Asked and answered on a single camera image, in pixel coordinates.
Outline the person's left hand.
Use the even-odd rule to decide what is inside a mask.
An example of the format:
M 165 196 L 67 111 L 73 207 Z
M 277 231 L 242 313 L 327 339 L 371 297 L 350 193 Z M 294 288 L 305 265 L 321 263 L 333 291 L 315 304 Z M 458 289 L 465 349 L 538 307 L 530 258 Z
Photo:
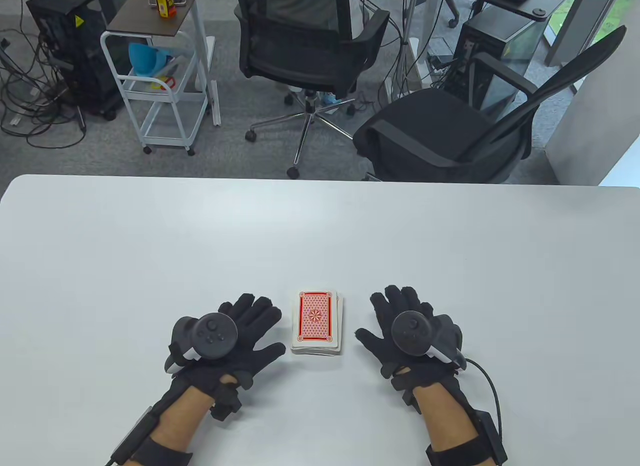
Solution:
M 244 293 L 234 303 L 222 303 L 215 313 L 179 319 L 165 363 L 172 394 L 194 387 L 212 398 L 213 415 L 237 412 L 242 406 L 238 388 L 250 389 L 256 375 L 285 354 L 281 342 L 256 349 L 281 317 L 269 298 Z

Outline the person's right hand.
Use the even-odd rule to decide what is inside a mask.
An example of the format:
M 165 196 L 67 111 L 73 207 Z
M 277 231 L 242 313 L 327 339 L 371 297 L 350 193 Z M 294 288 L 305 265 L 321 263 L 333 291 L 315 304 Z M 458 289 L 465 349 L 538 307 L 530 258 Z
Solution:
M 365 328 L 355 331 L 357 340 L 381 363 L 381 374 L 391 380 L 397 391 L 413 391 L 417 387 L 428 387 L 439 383 L 452 395 L 461 392 L 457 375 L 452 366 L 436 358 L 418 358 L 402 352 L 393 341 L 393 320 L 400 313 L 419 312 L 428 319 L 434 317 L 434 309 L 423 303 L 413 287 L 398 288 L 389 285 L 384 292 L 370 296 L 375 317 L 382 331 L 382 337 L 375 336 Z

